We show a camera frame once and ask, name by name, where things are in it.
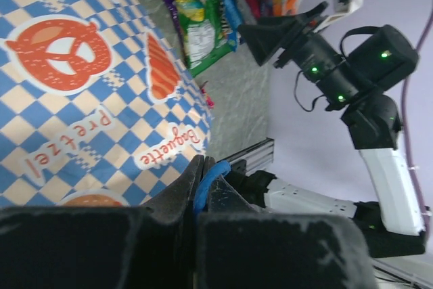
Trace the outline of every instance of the lavender wall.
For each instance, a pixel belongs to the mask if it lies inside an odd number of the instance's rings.
[[[304,0],[301,11],[324,0]],[[364,0],[364,6],[348,18],[330,26],[324,37],[337,48],[342,35],[352,28],[391,24],[416,44],[432,8],[432,0]],[[365,37],[345,41],[350,52]],[[409,88],[409,126],[419,180],[426,204],[433,206],[433,33],[421,53]],[[352,147],[348,131],[340,121],[342,112],[324,112],[319,101],[312,113],[302,111],[293,98],[297,67],[290,64],[271,75],[270,137],[276,139],[275,162],[270,170],[290,183],[336,198],[375,200],[369,175]],[[401,85],[389,95],[399,104]],[[315,86],[301,79],[298,96],[306,106],[318,96]],[[433,253],[433,240],[429,251]]]

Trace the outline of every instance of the blue object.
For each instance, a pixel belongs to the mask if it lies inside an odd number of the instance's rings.
[[[206,206],[208,200],[208,194],[212,183],[220,176],[227,175],[231,170],[229,162],[223,160],[222,162],[216,163],[203,177],[203,180],[198,186],[196,197],[193,202],[193,213],[194,216],[198,216]]]
[[[237,28],[242,24],[242,16],[236,7],[235,0],[221,0],[223,2],[223,16],[229,25],[229,34],[227,35],[227,41],[233,52],[236,52],[237,44],[239,43],[239,37]]]

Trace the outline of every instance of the green chip bag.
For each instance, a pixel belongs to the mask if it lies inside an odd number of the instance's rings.
[[[186,65],[193,76],[231,51],[223,31],[221,0],[175,0]]]

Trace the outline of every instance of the gray countertop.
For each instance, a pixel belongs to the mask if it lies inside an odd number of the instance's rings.
[[[163,0],[139,1],[180,54],[179,39]],[[198,84],[209,81],[206,90],[215,103],[209,156],[219,160],[266,138],[269,71],[268,66],[259,68],[242,45],[198,75]]]

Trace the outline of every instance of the green led light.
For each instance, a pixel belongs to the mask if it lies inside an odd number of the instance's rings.
[[[391,53],[390,53],[389,51],[385,51],[385,52],[382,52],[380,56],[381,56],[382,58],[387,58],[387,57],[389,57],[390,55],[391,55]]]

